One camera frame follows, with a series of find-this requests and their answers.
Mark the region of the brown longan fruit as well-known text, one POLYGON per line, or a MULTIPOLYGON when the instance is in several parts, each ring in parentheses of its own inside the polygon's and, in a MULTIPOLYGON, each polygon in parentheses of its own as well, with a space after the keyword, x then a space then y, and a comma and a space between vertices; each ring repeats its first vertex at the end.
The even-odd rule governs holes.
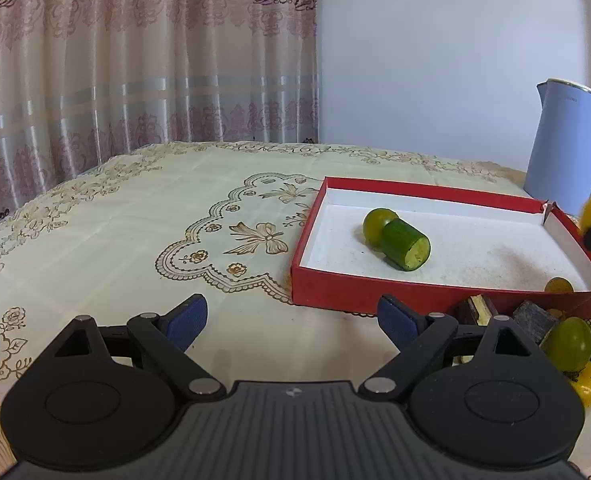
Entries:
POLYGON ((545 292, 547 294, 573 294, 573 285, 561 276, 551 278, 545 285, 545 292))

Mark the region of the green cucumber piece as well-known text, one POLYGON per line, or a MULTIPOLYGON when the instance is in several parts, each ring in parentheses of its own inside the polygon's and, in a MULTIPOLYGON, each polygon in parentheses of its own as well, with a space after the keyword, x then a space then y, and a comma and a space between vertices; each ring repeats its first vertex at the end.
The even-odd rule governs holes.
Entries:
POLYGON ((380 246, 387 259, 406 272, 419 269, 431 254, 429 238, 401 219, 382 229, 380 246))

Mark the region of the large green tomato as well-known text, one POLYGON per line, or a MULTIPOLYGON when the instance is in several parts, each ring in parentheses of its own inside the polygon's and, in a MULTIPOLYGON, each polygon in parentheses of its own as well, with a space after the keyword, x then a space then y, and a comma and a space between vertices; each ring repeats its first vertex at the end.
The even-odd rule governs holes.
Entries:
POLYGON ((583 318, 566 318, 547 334, 541 349, 562 373, 580 372, 591 360, 591 326, 583 318))

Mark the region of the small green tomato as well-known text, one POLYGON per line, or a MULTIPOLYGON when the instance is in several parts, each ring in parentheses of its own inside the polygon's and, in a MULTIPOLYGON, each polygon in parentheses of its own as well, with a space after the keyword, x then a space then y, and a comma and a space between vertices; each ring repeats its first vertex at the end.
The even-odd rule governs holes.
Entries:
POLYGON ((376 208, 369 211, 361 226, 366 243, 371 248, 379 250, 383 229, 397 218, 399 218, 397 213, 388 208, 376 208))

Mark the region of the yellow pepper piece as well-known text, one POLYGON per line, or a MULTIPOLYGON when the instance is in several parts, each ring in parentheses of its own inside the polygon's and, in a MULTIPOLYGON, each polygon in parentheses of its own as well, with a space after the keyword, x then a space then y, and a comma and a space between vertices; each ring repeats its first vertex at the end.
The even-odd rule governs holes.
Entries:
POLYGON ((584 408, 591 407, 591 361, 589 361, 583 370, 579 372, 565 373, 568 381, 579 395, 584 408))

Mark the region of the blue electric kettle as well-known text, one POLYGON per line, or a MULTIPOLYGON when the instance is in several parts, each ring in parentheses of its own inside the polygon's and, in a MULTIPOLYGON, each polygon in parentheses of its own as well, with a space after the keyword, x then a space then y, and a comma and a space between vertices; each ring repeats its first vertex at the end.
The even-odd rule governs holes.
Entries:
POLYGON ((542 110, 523 188, 577 217, 591 198, 591 88, 549 78, 536 89, 542 110))

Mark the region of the red shallow tray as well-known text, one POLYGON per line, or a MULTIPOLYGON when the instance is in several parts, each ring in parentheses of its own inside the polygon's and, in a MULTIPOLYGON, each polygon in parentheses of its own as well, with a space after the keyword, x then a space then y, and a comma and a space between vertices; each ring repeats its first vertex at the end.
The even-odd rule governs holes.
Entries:
POLYGON ((452 312, 489 296, 501 313, 524 300, 591 318, 591 252, 574 222, 533 198, 417 183, 328 177, 305 223, 291 268, 299 306, 373 313, 396 296, 419 313, 452 312), (366 245, 369 211, 394 210, 429 237, 430 257, 413 272, 396 269, 366 245), (566 278, 573 294, 547 294, 566 278))

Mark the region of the cream embroidered tablecloth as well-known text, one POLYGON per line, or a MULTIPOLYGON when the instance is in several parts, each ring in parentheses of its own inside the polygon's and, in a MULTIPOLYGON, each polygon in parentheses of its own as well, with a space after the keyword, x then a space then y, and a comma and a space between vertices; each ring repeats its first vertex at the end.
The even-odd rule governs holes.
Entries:
MULTIPOLYGON (((394 356, 372 318, 291 304, 289 266, 327 177, 517 195, 522 174, 372 148, 172 143, 114 157, 0 222, 0 404, 77 314, 102 325, 208 300, 190 354, 223 382, 361 382, 394 356)), ((14 464, 0 431, 0 475, 14 464)))

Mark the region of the pink patterned curtain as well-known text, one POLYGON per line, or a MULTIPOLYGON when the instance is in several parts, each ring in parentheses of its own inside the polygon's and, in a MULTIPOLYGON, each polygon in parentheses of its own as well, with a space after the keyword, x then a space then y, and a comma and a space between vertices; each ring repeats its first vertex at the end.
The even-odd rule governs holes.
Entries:
POLYGON ((0 220, 148 144, 314 143, 317 0, 0 0, 0 220))

